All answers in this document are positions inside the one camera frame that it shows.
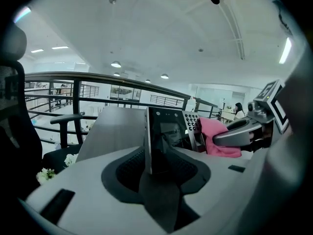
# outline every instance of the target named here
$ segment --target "desk surface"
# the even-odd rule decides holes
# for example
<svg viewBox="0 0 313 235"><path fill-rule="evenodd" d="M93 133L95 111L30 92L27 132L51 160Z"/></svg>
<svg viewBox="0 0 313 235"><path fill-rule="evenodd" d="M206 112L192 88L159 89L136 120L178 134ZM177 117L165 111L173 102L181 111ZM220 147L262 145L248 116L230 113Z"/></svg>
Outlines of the desk surface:
<svg viewBox="0 0 313 235"><path fill-rule="evenodd" d="M105 107L87 135L77 161L142 146L145 110Z"/></svg>

